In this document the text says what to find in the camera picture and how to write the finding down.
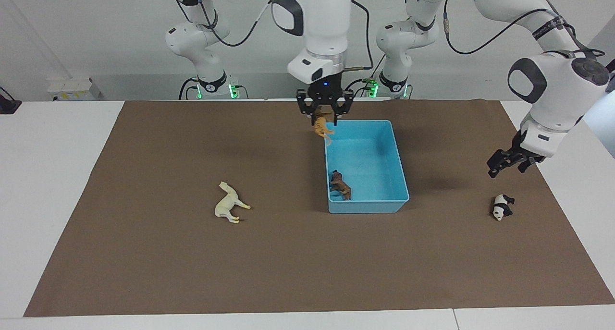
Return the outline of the orange striped tiger toy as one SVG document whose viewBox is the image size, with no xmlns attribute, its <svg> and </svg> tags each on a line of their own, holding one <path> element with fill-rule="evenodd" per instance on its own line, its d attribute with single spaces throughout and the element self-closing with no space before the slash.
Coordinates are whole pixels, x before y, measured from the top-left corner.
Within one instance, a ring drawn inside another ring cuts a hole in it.
<svg viewBox="0 0 615 330">
<path fill-rule="evenodd" d="M 330 146 L 332 144 L 332 138 L 330 136 L 334 135 L 335 131 L 328 128 L 326 113 L 321 111 L 315 113 L 314 132 L 324 139 L 325 146 Z"/>
</svg>

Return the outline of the black and white panda toy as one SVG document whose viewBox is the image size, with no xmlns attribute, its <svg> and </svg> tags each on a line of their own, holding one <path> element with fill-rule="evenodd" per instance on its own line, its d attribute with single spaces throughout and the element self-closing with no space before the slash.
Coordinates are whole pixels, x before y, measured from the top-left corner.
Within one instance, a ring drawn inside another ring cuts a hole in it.
<svg viewBox="0 0 615 330">
<path fill-rule="evenodd" d="M 495 196 L 492 208 L 492 216 L 501 221 L 503 218 L 511 216 L 513 214 L 510 205 L 514 205 L 516 199 L 507 196 L 506 194 L 499 194 Z"/>
</svg>

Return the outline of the brown lion toy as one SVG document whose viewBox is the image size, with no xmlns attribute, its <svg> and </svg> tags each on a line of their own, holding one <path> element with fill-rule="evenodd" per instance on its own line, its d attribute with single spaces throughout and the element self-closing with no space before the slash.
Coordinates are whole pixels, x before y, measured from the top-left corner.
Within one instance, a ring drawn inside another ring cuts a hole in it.
<svg viewBox="0 0 615 330">
<path fill-rule="evenodd" d="M 332 171 L 329 192 L 338 191 L 345 200 L 351 200 L 352 189 L 343 180 L 343 175 L 337 170 Z"/>
</svg>

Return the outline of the cream horse toy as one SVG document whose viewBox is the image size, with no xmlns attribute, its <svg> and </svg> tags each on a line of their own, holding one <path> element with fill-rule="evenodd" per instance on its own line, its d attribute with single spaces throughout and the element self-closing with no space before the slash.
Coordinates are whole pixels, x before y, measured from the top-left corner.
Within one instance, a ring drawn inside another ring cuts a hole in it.
<svg viewBox="0 0 615 330">
<path fill-rule="evenodd" d="M 235 206 L 240 206 L 244 209 L 252 209 L 252 206 L 244 203 L 239 199 L 237 191 L 228 185 L 228 183 L 221 182 L 219 188 L 226 192 L 226 196 L 220 200 L 214 209 L 214 215 L 218 218 L 226 218 L 230 223 L 239 223 L 240 218 L 231 214 L 231 209 Z"/>
</svg>

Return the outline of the light blue storage box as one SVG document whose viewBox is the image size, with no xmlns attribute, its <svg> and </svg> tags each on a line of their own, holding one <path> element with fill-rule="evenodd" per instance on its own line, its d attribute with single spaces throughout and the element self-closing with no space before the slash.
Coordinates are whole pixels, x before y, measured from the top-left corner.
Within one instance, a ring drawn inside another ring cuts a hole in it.
<svg viewBox="0 0 615 330">
<path fill-rule="evenodd" d="M 326 187 L 332 188 L 334 171 L 351 188 L 351 198 L 329 191 L 331 214 L 391 214 L 409 199 L 393 124 L 389 120 L 337 120 L 324 144 Z"/>
</svg>

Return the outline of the brown table mat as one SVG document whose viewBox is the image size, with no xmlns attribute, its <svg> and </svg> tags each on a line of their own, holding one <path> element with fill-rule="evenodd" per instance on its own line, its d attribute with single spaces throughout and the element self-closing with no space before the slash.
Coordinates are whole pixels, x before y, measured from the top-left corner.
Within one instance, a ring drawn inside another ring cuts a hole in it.
<svg viewBox="0 0 615 330">
<path fill-rule="evenodd" d="M 323 140 L 290 102 L 123 105 L 27 317 L 599 305 L 614 301 L 486 100 L 359 102 L 393 124 L 409 202 L 327 209 Z M 214 215 L 228 183 L 252 209 Z M 492 216 L 495 196 L 515 199 Z"/>
</svg>

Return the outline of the black device at table edge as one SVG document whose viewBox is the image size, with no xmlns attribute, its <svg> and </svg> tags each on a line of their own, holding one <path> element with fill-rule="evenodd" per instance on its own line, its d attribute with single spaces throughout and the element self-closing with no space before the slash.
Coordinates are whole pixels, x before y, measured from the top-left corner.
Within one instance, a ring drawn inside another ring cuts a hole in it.
<svg viewBox="0 0 615 330">
<path fill-rule="evenodd" d="M 4 87 L 0 86 L 0 115 L 12 115 L 22 104 L 16 100 Z"/>
</svg>

